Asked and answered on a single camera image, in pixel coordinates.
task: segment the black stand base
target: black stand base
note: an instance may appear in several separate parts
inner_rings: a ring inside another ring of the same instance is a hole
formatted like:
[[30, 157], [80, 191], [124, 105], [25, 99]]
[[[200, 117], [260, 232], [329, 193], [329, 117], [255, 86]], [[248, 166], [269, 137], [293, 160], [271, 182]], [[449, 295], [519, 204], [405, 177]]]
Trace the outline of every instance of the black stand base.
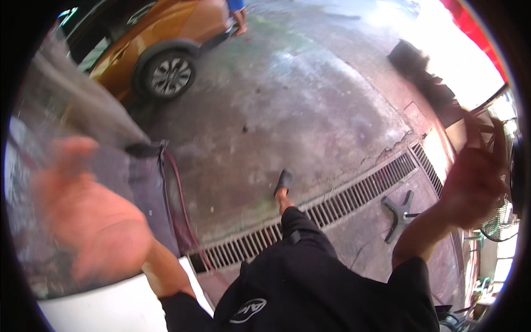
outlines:
[[409, 190], [406, 194], [406, 199], [404, 200], [403, 205], [397, 205], [395, 202], [390, 200], [387, 196], [382, 197], [382, 203], [393, 212], [393, 224], [391, 230], [386, 237], [386, 243], [391, 243], [395, 239], [396, 230], [398, 225], [407, 225], [407, 218], [416, 217], [418, 214], [410, 215], [409, 209], [411, 208], [411, 203], [413, 202], [413, 196], [415, 193], [412, 190]]

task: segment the red hose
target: red hose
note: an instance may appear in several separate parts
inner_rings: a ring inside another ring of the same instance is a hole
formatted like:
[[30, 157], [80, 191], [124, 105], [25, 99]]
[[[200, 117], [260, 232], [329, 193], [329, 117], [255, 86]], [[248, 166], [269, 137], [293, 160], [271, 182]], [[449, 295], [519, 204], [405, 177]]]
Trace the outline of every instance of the red hose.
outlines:
[[173, 160], [172, 155], [169, 154], [168, 150], [164, 151], [166, 153], [166, 157], [168, 157], [169, 162], [173, 166], [173, 171], [175, 172], [175, 176], [177, 176], [177, 184], [179, 185], [179, 194], [181, 195], [181, 204], [183, 205], [183, 213], [184, 213], [184, 219], [186, 220], [186, 225], [188, 226], [188, 231], [190, 232], [190, 236], [192, 237], [192, 240], [194, 241], [195, 246], [197, 247], [199, 251], [199, 255], [203, 259], [203, 261], [208, 265], [208, 268], [214, 272], [216, 277], [225, 285], [230, 286], [230, 283], [219, 273], [218, 270], [212, 264], [210, 263], [210, 260], [207, 259], [207, 257], [204, 255], [203, 248], [199, 246], [199, 243], [197, 239], [195, 238], [194, 233], [192, 232], [192, 227], [190, 227], [190, 221], [188, 220], [188, 215], [186, 214], [186, 207], [184, 205], [184, 197], [183, 197], [183, 189], [181, 187], [181, 178], [179, 177], [179, 171], [177, 170], [177, 165], [175, 164], [175, 161]]

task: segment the black shirt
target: black shirt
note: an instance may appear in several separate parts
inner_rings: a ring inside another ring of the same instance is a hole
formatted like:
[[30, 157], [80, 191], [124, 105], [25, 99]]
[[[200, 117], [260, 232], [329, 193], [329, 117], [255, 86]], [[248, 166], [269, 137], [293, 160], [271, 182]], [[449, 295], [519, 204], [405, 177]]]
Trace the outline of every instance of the black shirt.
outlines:
[[438, 331], [426, 263], [388, 282], [361, 277], [309, 239], [267, 248], [221, 298], [212, 319], [188, 294], [160, 299], [175, 331]]

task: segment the sleeve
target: sleeve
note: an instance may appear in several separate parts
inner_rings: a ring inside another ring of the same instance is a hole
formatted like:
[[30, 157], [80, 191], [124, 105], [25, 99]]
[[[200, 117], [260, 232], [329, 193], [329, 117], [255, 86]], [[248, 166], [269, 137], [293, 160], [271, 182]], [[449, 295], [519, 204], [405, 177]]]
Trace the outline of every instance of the sleeve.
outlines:
[[210, 315], [201, 308], [196, 299], [186, 293], [159, 299], [166, 313], [168, 332], [206, 331], [213, 324]]
[[387, 284], [404, 294], [402, 308], [409, 308], [409, 312], [414, 313], [411, 323], [416, 328], [412, 330], [439, 330], [439, 320], [431, 298], [428, 267], [420, 257], [413, 257], [397, 266]]

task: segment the hand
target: hand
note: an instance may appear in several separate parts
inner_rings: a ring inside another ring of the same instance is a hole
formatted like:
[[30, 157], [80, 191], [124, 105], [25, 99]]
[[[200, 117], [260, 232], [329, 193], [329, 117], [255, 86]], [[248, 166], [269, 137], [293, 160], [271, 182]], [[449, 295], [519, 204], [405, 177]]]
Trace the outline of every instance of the hand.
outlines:
[[56, 140], [54, 161], [33, 179], [47, 229], [76, 253], [71, 274], [79, 284], [135, 275], [154, 242], [145, 215], [84, 169], [84, 160], [97, 149], [87, 137]]
[[[507, 163], [503, 126], [494, 118], [494, 128], [476, 120], [468, 113], [465, 116], [467, 143], [448, 174], [438, 203], [448, 214], [449, 224], [463, 229], [479, 226], [509, 190], [500, 179]], [[487, 150], [481, 131], [494, 133], [492, 152]]]

